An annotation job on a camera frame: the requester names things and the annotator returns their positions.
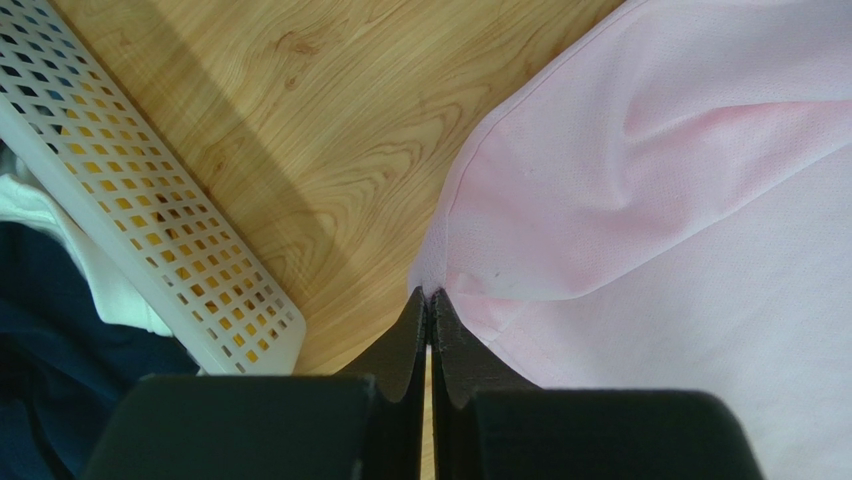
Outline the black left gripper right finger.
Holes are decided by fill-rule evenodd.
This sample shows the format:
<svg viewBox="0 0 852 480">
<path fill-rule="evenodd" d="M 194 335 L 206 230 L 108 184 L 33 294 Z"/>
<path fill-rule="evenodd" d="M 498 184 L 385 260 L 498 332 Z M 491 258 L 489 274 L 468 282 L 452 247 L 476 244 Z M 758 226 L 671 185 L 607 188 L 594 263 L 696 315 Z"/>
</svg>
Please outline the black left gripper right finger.
<svg viewBox="0 0 852 480">
<path fill-rule="evenodd" d="M 429 302 L 440 479 L 758 479 L 738 420 L 694 390 L 545 389 Z"/>
</svg>

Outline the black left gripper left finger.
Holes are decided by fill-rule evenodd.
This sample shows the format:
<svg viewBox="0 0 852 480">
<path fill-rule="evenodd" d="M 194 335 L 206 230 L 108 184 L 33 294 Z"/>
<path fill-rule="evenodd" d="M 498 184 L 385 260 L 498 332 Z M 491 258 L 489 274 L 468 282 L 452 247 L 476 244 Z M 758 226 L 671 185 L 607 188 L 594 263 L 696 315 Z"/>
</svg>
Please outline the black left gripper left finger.
<svg viewBox="0 0 852 480">
<path fill-rule="evenodd" d="M 88 479 L 416 479 L 425 370 L 421 290 L 327 376 L 152 376 L 125 397 Z"/>
</svg>

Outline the pink t shirt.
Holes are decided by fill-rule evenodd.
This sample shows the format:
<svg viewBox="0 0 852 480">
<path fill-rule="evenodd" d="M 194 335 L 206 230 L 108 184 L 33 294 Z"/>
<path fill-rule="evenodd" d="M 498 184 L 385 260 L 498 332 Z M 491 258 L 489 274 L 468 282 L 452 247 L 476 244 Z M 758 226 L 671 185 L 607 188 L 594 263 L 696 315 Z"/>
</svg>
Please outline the pink t shirt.
<svg viewBox="0 0 852 480">
<path fill-rule="evenodd" d="M 544 387 L 711 393 L 851 475 L 851 5 L 628 1 L 476 127 L 409 275 Z"/>
</svg>

